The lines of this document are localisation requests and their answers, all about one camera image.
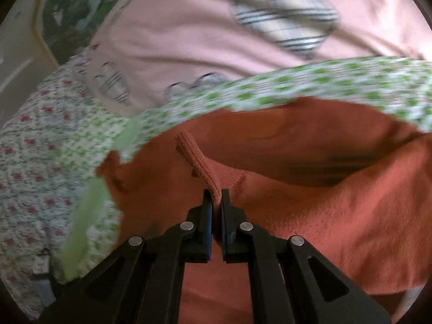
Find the rust orange small garment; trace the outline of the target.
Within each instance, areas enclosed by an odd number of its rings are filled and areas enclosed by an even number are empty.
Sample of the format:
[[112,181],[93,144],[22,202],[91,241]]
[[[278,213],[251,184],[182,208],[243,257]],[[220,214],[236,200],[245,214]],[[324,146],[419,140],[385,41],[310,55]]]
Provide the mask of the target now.
[[372,107],[304,97],[216,110],[96,173],[123,213],[120,239],[162,236],[212,196],[208,262],[186,262],[177,323],[254,323],[248,266],[227,263],[220,201],[270,235],[301,235],[373,299],[423,291],[402,323],[431,322],[431,134]]

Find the green white checkered blanket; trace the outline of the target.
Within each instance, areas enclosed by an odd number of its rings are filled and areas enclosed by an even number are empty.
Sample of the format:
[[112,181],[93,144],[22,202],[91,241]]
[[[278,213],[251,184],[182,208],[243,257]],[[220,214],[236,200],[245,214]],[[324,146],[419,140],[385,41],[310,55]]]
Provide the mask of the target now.
[[108,152],[117,150],[127,162],[153,137],[196,116],[219,108],[260,110],[306,96],[370,105],[431,130],[431,63],[404,57],[340,59],[204,83],[132,118],[87,100],[57,160],[77,189],[72,224],[58,256],[62,277],[70,281],[86,275],[118,240],[122,215],[94,173]]

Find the white red floral bedsheet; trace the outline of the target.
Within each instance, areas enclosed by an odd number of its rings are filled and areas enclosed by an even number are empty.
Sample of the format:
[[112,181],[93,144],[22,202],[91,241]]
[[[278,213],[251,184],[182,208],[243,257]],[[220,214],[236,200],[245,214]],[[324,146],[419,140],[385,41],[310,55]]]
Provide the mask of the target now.
[[34,261],[59,256],[88,180],[127,122],[86,85],[94,52],[44,79],[1,129],[1,283],[30,320],[43,310]]

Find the pink heart pattern quilt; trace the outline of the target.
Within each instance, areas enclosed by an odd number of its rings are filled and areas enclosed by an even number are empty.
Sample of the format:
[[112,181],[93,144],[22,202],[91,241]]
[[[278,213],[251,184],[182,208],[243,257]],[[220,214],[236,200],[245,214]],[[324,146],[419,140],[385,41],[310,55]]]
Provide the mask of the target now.
[[431,59],[413,0],[120,0],[91,41],[87,83],[134,116],[182,92],[364,56]]

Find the white gold trimmed headboard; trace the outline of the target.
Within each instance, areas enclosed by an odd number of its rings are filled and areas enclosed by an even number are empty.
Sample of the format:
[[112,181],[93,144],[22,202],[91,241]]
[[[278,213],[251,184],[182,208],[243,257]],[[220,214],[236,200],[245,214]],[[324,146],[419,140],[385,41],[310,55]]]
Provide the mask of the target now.
[[1,124],[56,68],[37,29],[42,0],[16,0],[1,22]]

